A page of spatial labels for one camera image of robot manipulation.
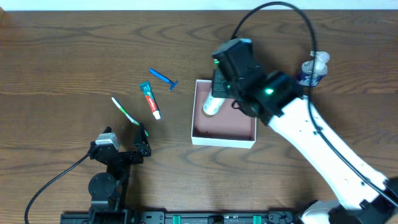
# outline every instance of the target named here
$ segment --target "white background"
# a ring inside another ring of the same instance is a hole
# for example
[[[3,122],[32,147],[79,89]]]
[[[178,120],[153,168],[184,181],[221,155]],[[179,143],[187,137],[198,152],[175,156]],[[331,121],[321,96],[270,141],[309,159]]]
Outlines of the white background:
[[[398,9],[398,0],[285,0],[301,9]],[[0,0],[5,11],[20,10],[238,10],[260,0]],[[270,9],[285,9],[272,6]]]

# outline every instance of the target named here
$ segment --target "red toothpaste label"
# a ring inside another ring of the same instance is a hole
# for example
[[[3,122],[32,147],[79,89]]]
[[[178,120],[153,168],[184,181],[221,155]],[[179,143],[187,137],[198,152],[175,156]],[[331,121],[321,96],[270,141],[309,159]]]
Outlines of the red toothpaste label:
[[[145,96],[145,98],[147,98],[147,101],[148,101],[149,106],[150,106],[150,108],[152,110],[152,113],[155,112],[156,111],[156,105],[155,105],[154,99],[152,99],[150,96]]]

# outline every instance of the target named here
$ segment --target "toothbrush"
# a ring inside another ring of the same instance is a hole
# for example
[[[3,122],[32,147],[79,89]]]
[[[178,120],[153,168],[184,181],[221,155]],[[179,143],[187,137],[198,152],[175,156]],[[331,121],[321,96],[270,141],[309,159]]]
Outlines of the toothbrush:
[[[129,113],[127,113],[127,111],[122,107],[122,105],[120,105],[120,103],[117,101],[117,99],[115,99],[115,97],[112,97],[112,101],[113,103],[119,108],[119,110],[121,110],[124,115],[126,115],[126,117],[128,118],[129,121],[131,121],[131,123],[139,125],[138,121],[136,121],[134,118],[132,118]]]

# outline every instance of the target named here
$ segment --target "white bottle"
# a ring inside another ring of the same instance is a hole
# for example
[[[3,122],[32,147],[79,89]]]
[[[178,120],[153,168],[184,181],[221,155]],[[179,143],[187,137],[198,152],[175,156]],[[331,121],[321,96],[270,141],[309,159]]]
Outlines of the white bottle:
[[[328,52],[315,52],[311,51],[310,55],[315,57],[315,68],[312,75],[311,87],[316,87],[319,81],[328,73],[328,66],[326,63],[329,61],[330,56]],[[301,66],[301,71],[297,74],[298,83],[303,86],[310,86],[310,76],[312,73],[313,60],[304,62]]]
[[[215,98],[211,95],[211,89],[205,103],[203,104],[203,112],[207,116],[214,116],[221,108],[225,98]]]

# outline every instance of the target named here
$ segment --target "white box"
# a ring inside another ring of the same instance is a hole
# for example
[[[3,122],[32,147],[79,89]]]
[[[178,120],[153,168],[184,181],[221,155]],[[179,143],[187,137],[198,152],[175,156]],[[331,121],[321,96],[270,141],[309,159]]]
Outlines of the white box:
[[[256,142],[257,120],[233,109],[232,99],[226,99],[213,117],[206,117],[202,107],[210,88],[211,80],[197,80],[192,113],[192,144],[250,149]]]

